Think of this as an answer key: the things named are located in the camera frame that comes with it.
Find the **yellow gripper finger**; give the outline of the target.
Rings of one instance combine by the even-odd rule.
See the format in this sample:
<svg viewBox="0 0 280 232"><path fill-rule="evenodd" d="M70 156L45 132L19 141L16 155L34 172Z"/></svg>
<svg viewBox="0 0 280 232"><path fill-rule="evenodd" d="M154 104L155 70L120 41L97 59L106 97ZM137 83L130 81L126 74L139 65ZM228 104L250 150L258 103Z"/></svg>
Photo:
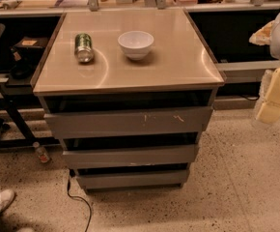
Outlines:
<svg viewBox="0 0 280 232"><path fill-rule="evenodd" d="M280 68L265 71L259 96L255 119L264 124L274 124L280 119Z"/></svg>

